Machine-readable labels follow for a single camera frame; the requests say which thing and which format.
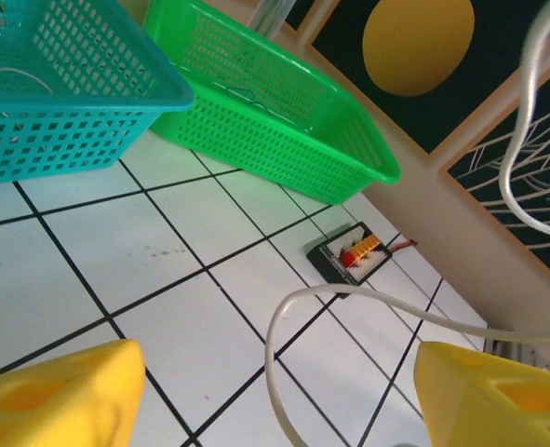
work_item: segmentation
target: wooden frame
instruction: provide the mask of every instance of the wooden frame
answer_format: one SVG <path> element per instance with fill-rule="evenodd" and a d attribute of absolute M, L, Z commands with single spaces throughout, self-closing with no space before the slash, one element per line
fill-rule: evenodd
<path fill-rule="evenodd" d="M 480 122 L 483 122 L 484 117 L 492 115 L 496 102 L 506 95 L 513 96 L 513 102 L 516 100 L 516 94 L 512 93 L 516 91 L 518 74 L 514 72 L 504 82 L 494 90 L 486 100 L 478 105 L 478 107 L 468 116 L 465 120 L 459 124 L 452 132 L 431 152 L 427 153 L 421 146 L 416 143 L 407 132 L 405 132 L 392 118 L 390 118 L 380 107 L 378 107 L 368 96 L 366 96 L 355 84 L 349 80 L 336 66 L 334 66 L 326 57 L 324 57 L 317 49 L 314 48 L 313 43 L 322 28 L 326 25 L 330 16 L 334 12 L 334 9 L 339 5 L 342 0 L 316 0 L 312 8 L 308 12 L 305 20 L 298 29 L 296 35 L 300 40 L 300 46 L 306 46 L 308 54 L 316 59 L 318 65 L 324 67 L 327 73 L 337 80 L 343 87 L 356 96 L 362 104 L 364 104 L 371 112 L 373 112 L 378 119 L 382 119 L 386 126 L 389 126 L 394 132 L 400 134 L 404 138 L 407 138 L 414 147 L 419 148 L 417 151 L 418 156 L 426 164 L 438 165 L 447 157 L 450 150 L 457 145 L 463 145 L 463 138 L 468 138 L 468 134 L 471 129 L 478 126 Z M 312 26 L 312 22 L 321 15 L 319 22 Z M 481 134 L 484 131 L 487 133 L 492 127 L 493 120 L 485 125 L 478 133 Z"/>
<path fill-rule="evenodd" d="M 538 84 L 541 86 L 549 79 L 550 66 L 540 76 Z M 496 104 L 500 99 L 500 96 L 503 95 L 508 88 L 516 87 L 517 81 L 518 73 L 514 73 L 511 77 L 508 78 L 507 81 L 504 82 L 504 84 L 501 86 L 501 88 L 499 88 L 499 90 L 495 92 L 495 94 L 492 94 L 488 98 L 488 100 L 482 104 L 484 109 Z M 478 142 L 485 138 L 493 129 L 501 124 L 510 114 L 512 114 L 516 110 L 517 106 L 517 98 L 507 103 L 507 105 L 504 106 L 500 113 L 498 113 L 495 118 L 491 120 L 491 122 L 480 129 L 474 135 L 474 137 L 470 139 L 469 143 L 466 146 L 462 147 L 462 149 L 459 150 L 458 153 L 454 154 L 446 163 L 441 166 L 438 173 L 440 175 L 440 178 L 448 185 L 450 185 L 451 189 L 454 190 L 457 196 L 461 197 L 463 201 L 467 202 L 470 207 L 476 210 L 476 212 L 483 215 L 484 218 L 489 222 L 489 224 L 495 229 L 495 231 L 502 235 L 504 239 L 508 240 L 521 257 L 526 259 L 534 268 L 540 271 L 542 275 L 544 275 L 550 281 L 550 269 L 547 267 L 547 265 L 545 265 L 527 247 L 525 247 L 525 245 L 513 233 L 511 233 L 500 221 L 492 216 L 492 214 L 488 210 L 486 210 L 471 194 L 469 194 L 465 190 L 465 188 L 461 186 L 460 183 L 457 182 L 456 179 L 454 179 L 449 174 L 449 169 L 454 166 L 460 159 L 462 159 L 462 157 L 466 153 L 468 153 Z"/>

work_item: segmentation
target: green plastic basket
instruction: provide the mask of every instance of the green plastic basket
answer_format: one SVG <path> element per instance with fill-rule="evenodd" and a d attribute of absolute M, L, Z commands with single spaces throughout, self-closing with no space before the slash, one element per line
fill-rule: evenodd
<path fill-rule="evenodd" d="M 154 0 L 144 28 L 195 93 L 163 138 L 331 204 L 400 178 L 355 98 L 248 28 L 199 0 Z"/>

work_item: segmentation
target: white tile floor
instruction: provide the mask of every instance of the white tile floor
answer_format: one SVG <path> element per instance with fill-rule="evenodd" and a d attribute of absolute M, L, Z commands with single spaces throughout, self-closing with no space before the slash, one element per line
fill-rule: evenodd
<path fill-rule="evenodd" d="M 266 327 L 287 293 L 322 281 L 306 251 L 356 220 L 402 240 L 361 195 L 328 207 L 150 132 L 109 169 L 0 184 L 0 372 L 137 338 L 148 380 L 131 445 L 288 445 L 264 384 Z M 484 324 L 413 248 L 366 287 Z M 366 298 L 292 308 L 278 381 L 309 444 L 429 445 L 421 340 L 483 347 Z"/>

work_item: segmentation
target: white cable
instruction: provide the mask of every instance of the white cable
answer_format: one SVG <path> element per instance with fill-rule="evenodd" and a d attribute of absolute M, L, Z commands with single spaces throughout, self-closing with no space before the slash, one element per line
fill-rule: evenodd
<path fill-rule="evenodd" d="M 533 111 L 535 108 L 535 96 L 537 89 L 537 77 L 540 69 L 540 61 L 542 52 L 545 47 L 547 38 L 550 35 L 550 1 L 542 8 L 537 19 L 532 24 L 525 46 L 523 47 L 523 55 L 521 58 L 520 76 L 521 76 L 521 92 L 520 92 L 520 105 L 518 108 L 518 116 L 516 117 L 515 130 L 513 136 L 506 150 L 506 154 L 503 159 L 503 163 L 500 167 L 499 185 L 504 202 L 508 208 L 515 214 L 518 219 L 527 224 L 531 228 L 535 228 L 542 233 L 550 235 L 550 225 L 536 220 L 529 214 L 527 214 L 516 203 L 513 195 L 510 176 L 512 168 L 515 164 L 516 157 L 520 152 L 527 132 L 529 131 L 530 122 L 533 118 Z M 283 404 L 278 395 L 278 391 L 275 385 L 275 327 L 276 323 L 285 315 L 287 310 L 295 303 L 299 298 L 305 296 L 313 296 L 317 293 L 356 293 L 376 300 L 382 301 L 388 305 L 392 305 L 399 309 L 402 309 L 411 315 L 421 318 L 425 321 L 437 324 L 447 329 L 451 329 L 457 332 L 470 333 L 472 335 L 478 335 L 484 338 L 490 338 L 493 340 L 502 340 L 507 342 L 518 343 L 537 343 L 550 341 L 550 330 L 544 332 L 528 332 L 528 331 L 497 331 L 476 328 L 467 324 L 457 323 L 446 318 L 437 317 L 436 315 L 424 312 L 417 307 L 408 305 L 396 298 L 373 291 L 370 289 L 360 288 L 356 286 L 349 286 L 346 284 L 327 284 L 323 286 L 316 286 L 300 291 L 295 291 L 290 294 L 283 302 L 278 306 L 271 319 L 271 323 L 268 327 L 268 333 L 266 333 L 265 348 L 264 348 L 264 374 L 266 376 L 266 387 L 268 388 L 268 395 L 275 410 L 276 419 L 279 425 L 290 440 L 291 445 L 294 447 L 308 447 L 295 427 L 288 419 Z"/>
<path fill-rule="evenodd" d="M 285 298 L 281 304 L 276 308 L 271 324 L 268 327 L 266 333 L 266 348 L 264 349 L 264 374 L 266 376 L 266 387 L 268 388 L 268 395 L 275 410 L 276 419 L 279 425 L 283 428 L 283 431 L 291 441 L 291 445 L 294 447 L 307 447 L 307 444 L 302 440 L 302 437 L 295 430 L 291 422 L 289 421 L 281 398 L 278 395 L 275 384 L 275 328 L 276 323 L 283 318 L 288 309 L 300 298 L 306 296 L 314 296 L 319 293 L 352 293 L 357 295 L 368 296 L 376 300 L 382 301 L 393 307 L 397 307 L 411 315 L 421 318 L 425 321 L 429 321 L 443 328 L 451 329 L 457 332 L 469 333 L 471 335 L 478 335 L 484 338 L 492 340 L 503 340 L 506 342 L 518 342 L 518 343 L 537 343 L 550 341 L 550 330 L 542 332 L 534 331 L 498 331 L 493 329 L 482 329 L 475 326 L 469 326 L 468 324 L 458 323 L 446 318 L 438 317 L 433 314 L 429 314 L 413 305 L 408 305 L 392 296 L 372 289 L 366 289 L 364 287 L 350 286 L 348 284 L 325 284 L 322 286 L 309 287 L 307 289 L 301 289 L 295 291 Z"/>
<path fill-rule="evenodd" d="M 53 90 L 51 89 L 50 86 L 48 86 L 45 82 L 43 82 L 41 79 L 39 79 L 35 75 L 25 72 L 24 70 L 19 70 L 18 68 L 12 68 L 12 67 L 0 67 L 0 72 L 18 73 L 19 75 L 25 75 L 27 77 L 30 77 L 32 80 L 41 84 L 49 93 L 53 94 Z"/>
<path fill-rule="evenodd" d="M 513 166 L 515 165 L 516 157 L 523 146 L 531 120 L 533 119 L 540 62 L 549 36 L 550 2 L 542 8 L 537 19 L 535 19 L 531 25 L 529 33 L 527 34 L 525 46 L 523 47 L 523 55 L 519 69 L 521 85 L 518 115 L 516 116 L 513 136 L 506 149 L 502 165 L 500 166 L 500 176 L 498 179 L 504 203 L 506 203 L 510 211 L 512 211 L 521 222 L 547 235 L 550 235 L 550 225 L 538 221 L 533 216 L 529 215 L 516 202 L 510 184 L 510 176 Z"/>

